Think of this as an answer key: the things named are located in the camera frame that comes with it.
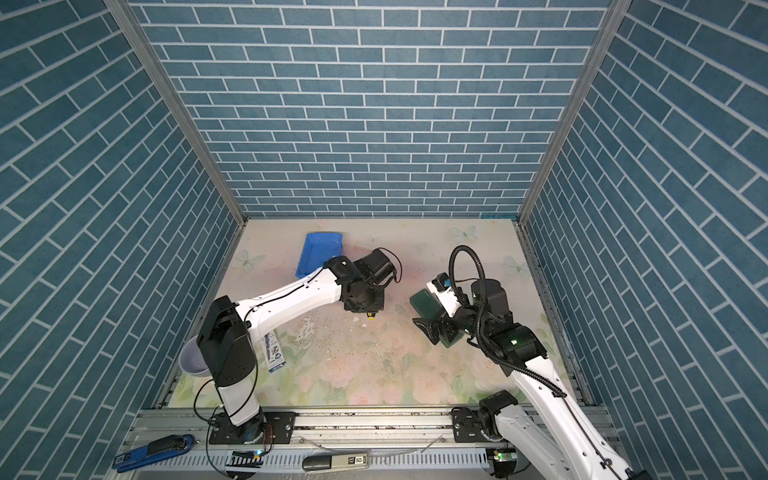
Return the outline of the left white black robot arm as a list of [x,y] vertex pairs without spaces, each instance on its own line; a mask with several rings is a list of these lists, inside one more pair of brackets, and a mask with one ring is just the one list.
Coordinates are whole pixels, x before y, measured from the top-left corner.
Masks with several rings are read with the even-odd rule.
[[351,313],[375,316],[384,309],[386,287],[401,279],[402,265],[376,248],[351,260],[328,259],[297,281],[261,296],[215,299],[199,332],[182,348],[179,366],[189,375],[209,376],[223,406],[225,424],[235,428],[265,423],[255,390],[255,348],[287,322],[326,305],[340,303]]

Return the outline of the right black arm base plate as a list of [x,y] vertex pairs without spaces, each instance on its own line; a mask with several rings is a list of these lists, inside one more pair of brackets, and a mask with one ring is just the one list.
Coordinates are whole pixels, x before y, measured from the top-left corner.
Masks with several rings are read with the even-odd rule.
[[479,409],[454,407],[450,411],[453,438],[456,443],[500,442],[490,417]]

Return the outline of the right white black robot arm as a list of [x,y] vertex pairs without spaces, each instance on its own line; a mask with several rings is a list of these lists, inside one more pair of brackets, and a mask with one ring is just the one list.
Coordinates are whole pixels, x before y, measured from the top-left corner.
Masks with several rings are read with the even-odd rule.
[[517,387],[538,414],[533,421],[514,396],[501,390],[479,402],[475,412],[482,434],[511,444],[547,479],[647,479],[604,438],[567,392],[536,334],[516,322],[501,284],[478,279],[464,294],[440,274],[414,294],[413,323],[434,344],[471,334],[486,339],[484,355]]

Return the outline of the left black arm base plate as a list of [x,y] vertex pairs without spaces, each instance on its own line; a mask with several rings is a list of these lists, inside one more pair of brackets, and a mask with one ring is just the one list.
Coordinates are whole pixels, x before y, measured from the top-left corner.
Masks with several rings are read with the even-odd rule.
[[211,423],[207,442],[212,445],[271,445],[289,444],[293,435],[296,413],[292,411],[261,410],[254,418],[235,426],[225,413],[217,413]]

